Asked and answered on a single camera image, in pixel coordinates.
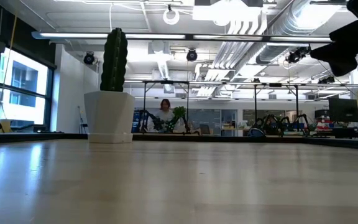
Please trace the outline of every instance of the long hair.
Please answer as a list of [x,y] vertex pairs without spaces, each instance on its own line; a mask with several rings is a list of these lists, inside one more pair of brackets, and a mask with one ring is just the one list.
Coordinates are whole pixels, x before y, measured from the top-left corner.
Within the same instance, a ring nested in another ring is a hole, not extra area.
[[160,104],[160,110],[162,110],[162,104],[163,104],[164,102],[168,105],[169,108],[171,108],[171,103],[169,102],[169,100],[168,100],[168,99],[163,99],[163,100],[161,101],[161,104]]

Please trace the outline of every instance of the computer screen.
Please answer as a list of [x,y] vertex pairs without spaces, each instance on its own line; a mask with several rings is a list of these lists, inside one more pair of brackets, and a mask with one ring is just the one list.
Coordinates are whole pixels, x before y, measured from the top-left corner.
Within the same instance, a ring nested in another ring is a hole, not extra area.
[[358,122],[357,100],[329,98],[328,103],[331,121]]

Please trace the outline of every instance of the cactus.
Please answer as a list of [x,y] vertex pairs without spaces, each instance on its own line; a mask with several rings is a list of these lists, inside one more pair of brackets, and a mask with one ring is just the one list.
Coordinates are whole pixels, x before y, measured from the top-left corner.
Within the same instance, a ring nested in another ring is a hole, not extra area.
[[123,91],[125,66],[127,64],[128,41],[120,28],[115,28],[104,45],[104,63],[101,76],[101,91]]

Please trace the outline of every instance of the ceiling light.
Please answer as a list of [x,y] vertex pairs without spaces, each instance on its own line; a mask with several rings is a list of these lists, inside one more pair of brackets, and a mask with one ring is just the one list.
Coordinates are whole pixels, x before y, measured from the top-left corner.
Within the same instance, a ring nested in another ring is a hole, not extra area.
[[[107,39],[102,33],[41,33],[32,32],[35,39]],[[185,34],[126,34],[128,40],[184,40]]]
[[223,82],[189,82],[190,84],[210,84],[210,85],[222,85]]
[[108,34],[79,34],[79,33],[40,33],[32,32],[36,39],[106,39]]
[[273,42],[290,42],[290,43],[309,43],[309,44],[330,44],[329,37],[307,37],[307,36],[272,36],[269,41]]
[[184,40],[184,34],[126,34],[128,40]]
[[142,83],[142,80],[125,80],[125,83]]
[[[173,16],[173,18],[172,19],[169,19],[168,18],[168,13],[169,12],[173,12],[173,13],[175,13],[175,15]],[[177,11],[176,9],[174,9],[174,10],[165,10],[164,11],[164,14],[162,15],[162,19],[164,20],[164,22],[166,23],[166,24],[168,24],[168,25],[175,25],[175,24],[177,24],[178,22],[179,22],[179,18],[180,18],[180,16],[179,16],[179,11]]]
[[89,3],[93,3],[93,4],[111,4],[111,3],[119,3],[119,4],[139,4],[139,3],[144,3],[144,4],[171,4],[171,5],[176,5],[176,6],[180,6],[182,5],[181,1],[136,1],[136,0],[54,0],[56,2],[82,2],[85,4],[89,4]]
[[[107,39],[107,33],[32,32],[35,39]],[[330,44],[329,37],[271,36],[271,35],[208,35],[208,34],[141,34],[126,33],[128,40],[204,40],[235,42],[275,42],[275,43],[311,43]]]
[[262,40],[261,36],[255,35],[194,35],[195,40],[219,40],[219,41],[249,41],[259,42]]

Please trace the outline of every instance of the table surface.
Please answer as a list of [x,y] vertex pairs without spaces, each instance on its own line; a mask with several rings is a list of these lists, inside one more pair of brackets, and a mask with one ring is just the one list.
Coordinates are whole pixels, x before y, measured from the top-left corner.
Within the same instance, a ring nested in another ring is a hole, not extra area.
[[308,144],[0,144],[0,223],[358,223],[358,150]]

